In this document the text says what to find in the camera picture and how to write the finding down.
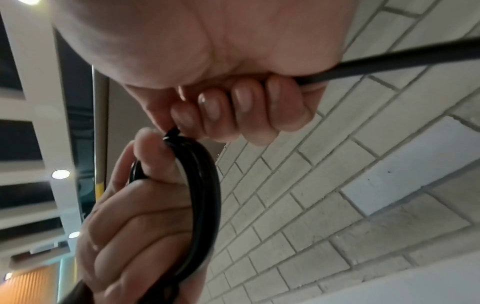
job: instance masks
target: recessed light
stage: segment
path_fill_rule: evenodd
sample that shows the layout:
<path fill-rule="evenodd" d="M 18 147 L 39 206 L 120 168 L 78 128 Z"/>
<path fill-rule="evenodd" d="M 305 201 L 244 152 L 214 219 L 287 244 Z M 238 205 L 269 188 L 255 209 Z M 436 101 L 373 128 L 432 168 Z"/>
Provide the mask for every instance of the recessed light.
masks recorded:
<path fill-rule="evenodd" d="M 18 0 L 22 3 L 28 4 L 29 6 L 34 6 L 36 4 L 39 4 L 40 0 Z"/>
<path fill-rule="evenodd" d="M 76 238 L 80 235 L 80 231 L 72 232 L 68 235 L 68 238 Z"/>
<path fill-rule="evenodd" d="M 68 170 L 57 170 L 57 171 L 54 171 L 51 176 L 54 178 L 54 179 L 64 179 L 64 178 L 67 178 L 70 176 L 70 171 Z"/>

